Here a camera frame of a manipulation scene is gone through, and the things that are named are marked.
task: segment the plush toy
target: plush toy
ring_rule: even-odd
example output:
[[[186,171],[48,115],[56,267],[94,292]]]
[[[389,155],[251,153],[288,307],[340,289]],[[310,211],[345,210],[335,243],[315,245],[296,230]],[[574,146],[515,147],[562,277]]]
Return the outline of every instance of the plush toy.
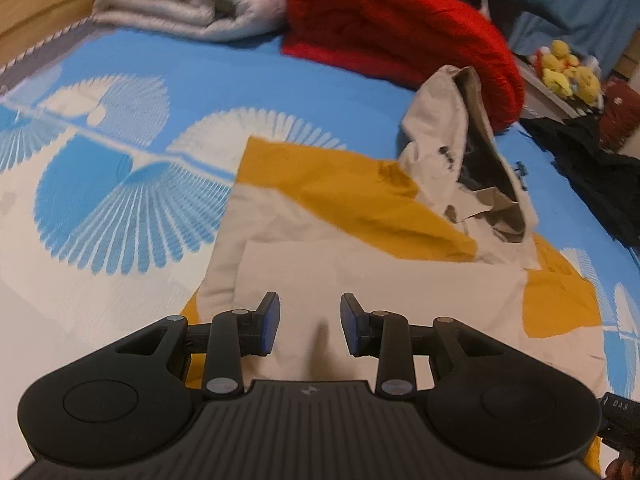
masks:
[[[564,70],[562,70],[564,76],[571,82],[575,78],[575,66],[568,66]]]
[[[593,74],[600,79],[602,77],[602,69],[600,68],[600,62],[595,56],[585,56],[581,63],[582,66],[591,68]]]
[[[554,72],[562,72],[562,70],[564,70],[564,63],[553,54],[544,54],[540,58],[540,65],[542,66],[543,72],[545,68],[553,70]]]
[[[571,84],[564,74],[544,68],[542,71],[542,82],[559,98],[567,99],[574,95]]]
[[[562,60],[564,61],[564,64],[567,66],[567,68],[580,66],[580,60],[573,54],[569,54],[568,56],[562,58]]]
[[[551,42],[551,53],[561,60],[571,54],[571,49],[564,41],[553,40]]]
[[[575,69],[575,95],[589,106],[595,106],[600,97],[600,81],[586,66]]]

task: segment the human hand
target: human hand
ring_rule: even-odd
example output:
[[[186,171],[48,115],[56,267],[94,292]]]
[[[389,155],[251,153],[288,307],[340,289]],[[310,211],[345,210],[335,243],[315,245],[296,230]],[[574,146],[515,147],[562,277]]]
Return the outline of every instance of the human hand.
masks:
[[[607,466],[605,475],[604,480],[633,480],[634,468],[629,462],[617,458]]]

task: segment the blue curtain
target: blue curtain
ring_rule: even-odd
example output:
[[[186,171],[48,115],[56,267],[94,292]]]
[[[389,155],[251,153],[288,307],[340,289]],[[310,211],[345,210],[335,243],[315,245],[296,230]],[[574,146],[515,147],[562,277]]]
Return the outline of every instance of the blue curtain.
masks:
[[[569,33],[542,18],[524,13],[516,21],[509,38],[511,50],[532,54],[552,40],[565,40],[584,56],[598,58],[606,76],[618,62],[640,23],[640,0],[552,0],[571,24]]]

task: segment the stuffed animals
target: stuffed animals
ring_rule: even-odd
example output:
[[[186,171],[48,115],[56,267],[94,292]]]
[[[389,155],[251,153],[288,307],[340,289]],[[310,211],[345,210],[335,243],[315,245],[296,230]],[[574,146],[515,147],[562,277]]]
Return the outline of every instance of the stuffed animals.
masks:
[[[590,66],[580,65],[577,56],[564,41],[553,40],[551,47],[543,46],[532,56],[538,77],[547,88],[562,99],[576,96],[589,106],[601,100],[600,81]]]
[[[571,49],[562,40],[553,40],[551,42],[551,53],[556,56],[560,61],[571,54]]]
[[[564,63],[551,53],[543,54],[540,58],[540,65],[542,66],[542,70],[545,68],[553,70],[554,72],[562,72],[562,70],[564,70]]]
[[[542,70],[542,82],[559,98],[567,99],[574,95],[571,84],[564,74],[544,68]]]
[[[591,68],[579,66],[575,69],[575,95],[589,106],[595,106],[600,97],[600,81]]]

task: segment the round pad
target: round pad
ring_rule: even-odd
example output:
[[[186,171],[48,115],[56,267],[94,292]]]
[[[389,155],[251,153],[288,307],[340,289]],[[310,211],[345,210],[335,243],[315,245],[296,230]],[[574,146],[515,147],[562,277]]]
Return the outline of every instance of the round pad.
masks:
[[[111,422],[136,407],[138,394],[118,381],[90,381],[72,388],[63,403],[65,411],[81,422]]]
[[[427,413],[436,432],[481,462],[542,468],[584,456],[600,407],[582,383],[522,355],[476,358],[436,383]]]

